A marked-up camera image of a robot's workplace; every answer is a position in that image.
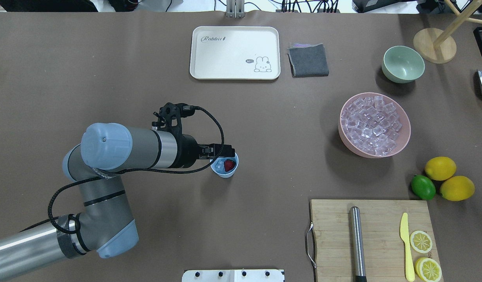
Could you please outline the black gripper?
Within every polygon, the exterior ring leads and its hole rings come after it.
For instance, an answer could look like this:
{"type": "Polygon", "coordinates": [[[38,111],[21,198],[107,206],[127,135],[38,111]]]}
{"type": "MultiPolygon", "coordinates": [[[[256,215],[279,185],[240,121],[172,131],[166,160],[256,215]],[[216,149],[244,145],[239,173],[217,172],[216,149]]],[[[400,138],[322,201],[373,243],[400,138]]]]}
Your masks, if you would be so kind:
{"type": "Polygon", "coordinates": [[[201,144],[199,146],[193,136],[179,134],[177,139],[177,168],[191,167],[199,155],[200,159],[234,158],[235,149],[231,145],[222,145],[221,143],[201,144]]]}

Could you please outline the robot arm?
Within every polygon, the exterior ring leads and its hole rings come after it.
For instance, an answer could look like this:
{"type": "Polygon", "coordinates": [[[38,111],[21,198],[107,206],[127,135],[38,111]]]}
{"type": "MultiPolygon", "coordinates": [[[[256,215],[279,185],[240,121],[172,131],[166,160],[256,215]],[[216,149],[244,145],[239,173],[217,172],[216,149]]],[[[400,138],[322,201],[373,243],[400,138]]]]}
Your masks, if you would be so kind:
{"type": "Polygon", "coordinates": [[[229,145],[198,144],[180,125],[153,122],[151,130],[95,123],[64,157],[85,211],[67,214],[0,240],[0,281],[95,250],[110,258],[133,248],[139,236],[121,176],[130,171],[184,173],[197,159],[234,157],[229,145]]]}

